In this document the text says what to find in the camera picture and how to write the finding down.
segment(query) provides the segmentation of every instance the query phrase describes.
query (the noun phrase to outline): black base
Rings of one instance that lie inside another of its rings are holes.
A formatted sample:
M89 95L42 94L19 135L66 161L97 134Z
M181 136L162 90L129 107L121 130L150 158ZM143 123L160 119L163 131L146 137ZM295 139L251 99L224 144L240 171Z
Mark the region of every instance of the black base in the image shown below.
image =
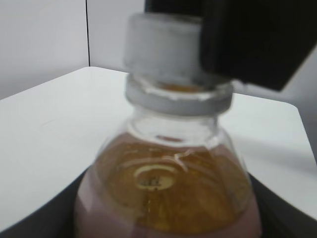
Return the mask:
M40 210L0 233L0 238L73 238L73 204L83 174ZM262 238L316 238L317 221L303 214L251 176Z

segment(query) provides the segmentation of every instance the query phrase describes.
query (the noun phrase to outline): yellow liquid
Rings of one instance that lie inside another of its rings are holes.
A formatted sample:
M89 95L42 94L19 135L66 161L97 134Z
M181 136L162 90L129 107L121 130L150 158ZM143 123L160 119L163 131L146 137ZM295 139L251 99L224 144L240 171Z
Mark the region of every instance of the yellow liquid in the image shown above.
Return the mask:
M256 226L249 232L254 235L234 237L259 237L260 222L252 188L238 160L224 146L211 151L196 147L171 148L125 134L101 153L89 173L87 185L82 185L79 191L78 216L82 218L77 226L83 234L89 233L84 231L83 223L92 224L92 220L100 223L103 219L109 238L117 237L109 235L108 220L118 221L119 227L194 237L233 227L251 209L250 216L256 222L250 221L245 226ZM89 191L90 199L84 194ZM91 203L96 199L99 207L95 204L94 210ZM88 203L90 211L84 208ZM101 233L79 237L98 238Z

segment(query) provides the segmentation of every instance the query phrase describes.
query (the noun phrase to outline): white table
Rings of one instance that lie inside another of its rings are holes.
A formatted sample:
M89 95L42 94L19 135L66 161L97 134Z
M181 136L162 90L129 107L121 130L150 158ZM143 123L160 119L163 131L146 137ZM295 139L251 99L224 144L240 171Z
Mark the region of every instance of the white table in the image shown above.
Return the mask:
M87 67L0 101L0 232L93 162L132 112L125 76ZM220 123L257 179L317 219L317 167L294 106L236 94Z

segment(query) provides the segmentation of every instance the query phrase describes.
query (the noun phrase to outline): bottle cap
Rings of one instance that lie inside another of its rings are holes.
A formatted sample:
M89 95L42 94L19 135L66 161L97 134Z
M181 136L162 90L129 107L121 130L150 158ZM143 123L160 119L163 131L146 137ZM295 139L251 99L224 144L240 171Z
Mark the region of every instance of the bottle cap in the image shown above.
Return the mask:
M200 67L198 17L140 13L130 17L124 63L130 73L160 83L213 87L227 78Z

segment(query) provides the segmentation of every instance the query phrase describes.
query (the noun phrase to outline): amber liquid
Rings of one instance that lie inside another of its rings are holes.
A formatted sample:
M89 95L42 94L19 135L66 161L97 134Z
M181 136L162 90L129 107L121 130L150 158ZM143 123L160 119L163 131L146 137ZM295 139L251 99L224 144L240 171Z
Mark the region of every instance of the amber liquid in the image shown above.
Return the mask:
M117 137L80 186L78 238L259 238L249 180L224 146L171 148Z

